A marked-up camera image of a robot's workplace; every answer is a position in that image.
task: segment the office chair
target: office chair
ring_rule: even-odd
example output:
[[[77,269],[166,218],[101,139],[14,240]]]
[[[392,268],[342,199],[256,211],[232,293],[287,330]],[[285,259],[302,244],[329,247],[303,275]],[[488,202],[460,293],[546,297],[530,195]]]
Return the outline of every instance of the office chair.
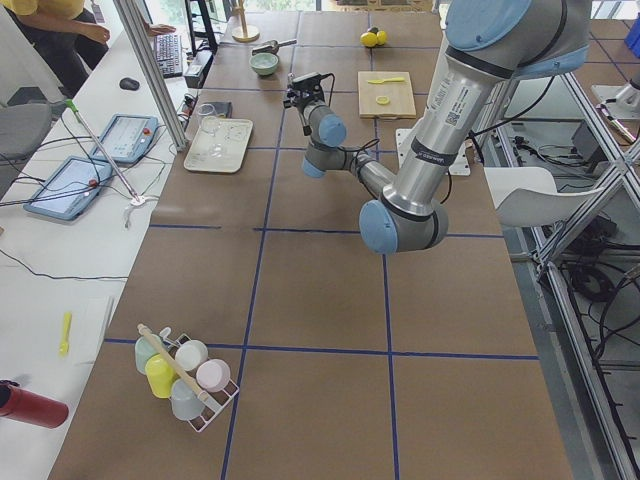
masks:
[[[553,225],[604,190],[560,193],[551,172],[541,167],[486,167],[484,173],[498,219],[510,227]]]
[[[28,159],[49,133],[51,119],[47,103],[0,108],[0,160]]]

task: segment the computer mouse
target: computer mouse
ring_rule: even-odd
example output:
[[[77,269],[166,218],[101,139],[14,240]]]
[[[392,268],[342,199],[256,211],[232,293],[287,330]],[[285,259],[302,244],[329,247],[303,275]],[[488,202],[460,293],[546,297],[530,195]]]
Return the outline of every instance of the computer mouse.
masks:
[[[120,80],[120,88],[123,90],[137,90],[140,88],[140,82],[130,77],[124,77]]]

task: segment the yellow fruit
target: yellow fruit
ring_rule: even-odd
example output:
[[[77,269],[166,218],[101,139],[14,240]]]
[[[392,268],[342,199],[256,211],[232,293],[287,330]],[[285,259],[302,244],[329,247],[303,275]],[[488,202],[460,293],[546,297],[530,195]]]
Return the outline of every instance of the yellow fruit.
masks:
[[[384,45],[385,43],[387,43],[387,32],[385,32],[384,30],[380,30],[376,34],[376,44]]]
[[[375,33],[365,32],[360,35],[360,43],[365,47],[375,47],[378,44],[378,37]]]

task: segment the red can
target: red can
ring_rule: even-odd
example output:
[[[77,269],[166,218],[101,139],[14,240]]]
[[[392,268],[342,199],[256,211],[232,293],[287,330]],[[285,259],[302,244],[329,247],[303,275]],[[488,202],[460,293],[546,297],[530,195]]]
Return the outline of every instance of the red can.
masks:
[[[14,382],[0,382],[0,417],[56,428],[68,416],[64,403],[23,390]]]

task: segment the green bowl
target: green bowl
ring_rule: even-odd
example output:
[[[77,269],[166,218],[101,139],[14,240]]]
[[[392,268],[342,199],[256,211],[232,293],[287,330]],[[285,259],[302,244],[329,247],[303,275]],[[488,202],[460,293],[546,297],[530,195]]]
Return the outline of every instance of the green bowl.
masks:
[[[278,56],[273,53],[258,53],[251,57],[249,64],[254,72],[265,76],[276,71],[279,61]]]

